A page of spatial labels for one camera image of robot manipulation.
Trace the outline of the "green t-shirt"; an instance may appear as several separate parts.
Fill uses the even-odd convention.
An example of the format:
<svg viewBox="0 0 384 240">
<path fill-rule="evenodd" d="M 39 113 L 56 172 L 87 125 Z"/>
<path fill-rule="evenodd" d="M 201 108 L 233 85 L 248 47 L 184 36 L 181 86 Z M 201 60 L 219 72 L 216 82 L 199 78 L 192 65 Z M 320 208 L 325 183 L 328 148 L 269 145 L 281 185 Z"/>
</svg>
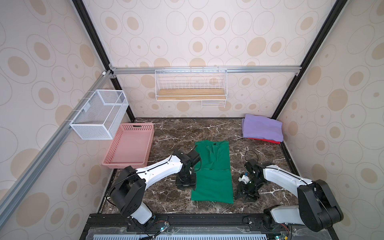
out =
<svg viewBox="0 0 384 240">
<path fill-rule="evenodd" d="M 195 167 L 197 185 L 191 200 L 233 204 L 229 142 L 199 141 L 195 143 L 195 150 L 201 161 Z"/>
</svg>

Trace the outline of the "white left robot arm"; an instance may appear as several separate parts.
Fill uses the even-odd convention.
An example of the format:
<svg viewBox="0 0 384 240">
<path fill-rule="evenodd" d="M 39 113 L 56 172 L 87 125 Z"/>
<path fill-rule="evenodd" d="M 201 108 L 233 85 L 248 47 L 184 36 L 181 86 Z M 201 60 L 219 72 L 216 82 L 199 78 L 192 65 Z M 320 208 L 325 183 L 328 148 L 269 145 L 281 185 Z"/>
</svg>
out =
<svg viewBox="0 0 384 240">
<path fill-rule="evenodd" d="M 188 154 L 173 152 L 164 160 L 134 169 L 128 166 L 120 173 L 117 182 L 106 191 L 106 199 L 112 201 L 125 218 L 133 218 L 145 225 L 153 218 L 153 213 L 143 202 L 145 191 L 170 175 L 176 175 L 179 190 L 196 189 L 197 175 L 195 165 L 201 161 L 198 152 L 191 150 Z"/>
</svg>

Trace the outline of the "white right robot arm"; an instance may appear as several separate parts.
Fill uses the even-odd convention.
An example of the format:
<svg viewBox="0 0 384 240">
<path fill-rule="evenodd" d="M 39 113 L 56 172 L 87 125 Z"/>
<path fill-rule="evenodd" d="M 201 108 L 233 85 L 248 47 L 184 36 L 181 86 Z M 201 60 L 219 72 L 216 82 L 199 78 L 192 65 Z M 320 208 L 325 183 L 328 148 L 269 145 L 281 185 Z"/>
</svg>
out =
<svg viewBox="0 0 384 240">
<path fill-rule="evenodd" d="M 276 206 L 265 209 L 264 225 L 304 225 L 313 232 L 331 228 L 344 219 L 344 214 L 329 185 L 323 180 L 312 181 L 289 173 L 272 163 L 245 163 L 246 173 L 241 174 L 236 190 L 232 187 L 231 173 L 226 169 L 201 168 L 191 164 L 182 168 L 178 179 L 182 185 L 192 186 L 193 201 L 210 201 L 233 204 L 236 199 L 258 200 L 259 189 L 274 183 L 298 199 L 295 206 Z"/>
</svg>

